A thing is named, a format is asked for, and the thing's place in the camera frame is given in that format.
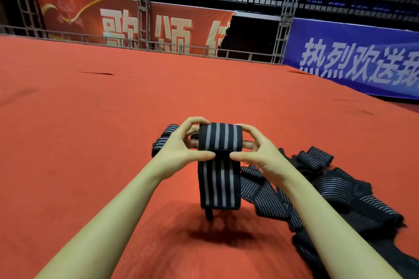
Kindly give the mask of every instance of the forearm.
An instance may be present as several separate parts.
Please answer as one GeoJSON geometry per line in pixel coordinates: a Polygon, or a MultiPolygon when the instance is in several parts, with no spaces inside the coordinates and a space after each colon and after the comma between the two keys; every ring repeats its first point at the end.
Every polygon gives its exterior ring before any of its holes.
{"type": "Polygon", "coordinates": [[[401,278],[301,174],[296,171],[288,176],[281,181],[284,192],[331,278],[401,278]]]}
{"type": "Polygon", "coordinates": [[[37,279],[110,278],[160,183],[152,162],[45,266],[37,279]]]}

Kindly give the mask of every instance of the finger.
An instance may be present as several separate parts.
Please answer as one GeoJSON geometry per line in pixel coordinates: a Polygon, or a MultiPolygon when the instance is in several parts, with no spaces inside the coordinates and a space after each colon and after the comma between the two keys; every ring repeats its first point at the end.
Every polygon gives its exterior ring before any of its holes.
{"type": "Polygon", "coordinates": [[[257,152],[232,152],[230,159],[255,165],[259,162],[259,155],[257,152]]]}
{"type": "Polygon", "coordinates": [[[185,136],[189,129],[192,128],[193,124],[210,124],[211,122],[204,117],[189,117],[179,126],[179,130],[182,136],[185,136]]]}
{"type": "Polygon", "coordinates": [[[197,134],[197,133],[199,133],[199,126],[193,125],[191,129],[188,130],[185,136],[189,137],[191,134],[197,134]]]}
{"type": "Polygon", "coordinates": [[[261,141],[265,139],[265,136],[256,128],[246,124],[238,124],[241,126],[242,130],[249,133],[258,144],[261,144],[261,141]]]}
{"type": "Polygon", "coordinates": [[[191,149],[191,148],[198,149],[198,139],[188,139],[185,141],[185,145],[188,149],[191,149]]]}
{"type": "Polygon", "coordinates": [[[254,141],[243,140],[243,149],[253,150],[256,143],[254,141]]]}
{"type": "Polygon", "coordinates": [[[208,161],[215,158],[215,153],[212,151],[198,151],[198,150],[189,150],[188,159],[192,161],[208,161]]]}

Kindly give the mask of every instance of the red banner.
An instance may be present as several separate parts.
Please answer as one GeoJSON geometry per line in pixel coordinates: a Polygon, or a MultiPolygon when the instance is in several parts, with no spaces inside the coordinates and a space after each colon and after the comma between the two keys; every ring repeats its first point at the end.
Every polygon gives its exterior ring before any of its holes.
{"type": "MultiPolygon", "coordinates": [[[[135,0],[38,0],[38,3],[47,30],[106,37],[85,36],[81,40],[77,35],[49,33],[50,38],[121,47],[128,46],[127,39],[138,38],[141,23],[137,19],[135,0]]],[[[167,52],[182,49],[184,53],[203,54],[203,49],[190,48],[189,45],[218,48],[233,14],[224,10],[151,3],[150,39],[170,43],[158,44],[167,52]]],[[[207,50],[205,54],[214,55],[215,51],[207,50]]]]}

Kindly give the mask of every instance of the metal railing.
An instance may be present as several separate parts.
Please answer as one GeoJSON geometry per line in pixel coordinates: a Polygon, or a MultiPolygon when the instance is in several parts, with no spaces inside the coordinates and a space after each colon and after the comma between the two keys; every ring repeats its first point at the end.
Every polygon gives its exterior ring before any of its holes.
{"type": "Polygon", "coordinates": [[[160,43],[157,41],[148,41],[145,39],[116,39],[116,38],[105,37],[101,35],[52,31],[52,30],[45,30],[45,29],[38,29],[38,28],[13,27],[13,26],[6,26],[6,25],[0,25],[0,35],[2,36],[14,35],[17,37],[49,40],[49,41],[56,41],[56,42],[90,44],[90,45],[105,46],[105,47],[110,47],[110,48],[134,49],[134,50],[140,50],[140,51],[170,53],[170,54],[178,54],[178,55],[179,54],[190,55],[190,56],[197,56],[197,57],[203,57],[203,58],[247,61],[247,62],[266,63],[266,64],[275,64],[275,63],[272,63],[272,62],[275,62],[275,57],[281,56],[281,54],[266,54],[266,53],[256,53],[256,52],[238,51],[238,50],[230,50],[230,49],[199,47],[195,45],[160,43]],[[211,52],[213,51],[213,53],[215,53],[215,56],[209,55],[210,51],[211,52]]]}

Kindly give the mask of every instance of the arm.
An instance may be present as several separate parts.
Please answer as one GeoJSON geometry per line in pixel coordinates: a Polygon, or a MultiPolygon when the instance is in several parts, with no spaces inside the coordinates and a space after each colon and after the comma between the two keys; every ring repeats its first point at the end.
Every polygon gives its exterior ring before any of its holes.
{"type": "Polygon", "coordinates": [[[252,126],[241,126],[255,139],[253,152],[231,153],[230,158],[255,165],[284,190],[332,279],[401,279],[269,139],[252,126]]]}
{"type": "Polygon", "coordinates": [[[188,118],[141,172],[100,211],[41,270],[36,279],[110,278],[143,214],[150,197],[163,179],[193,161],[215,157],[210,151],[189,150],[198,141],[192,124],[210,122],[201,117],[188,118]]]}

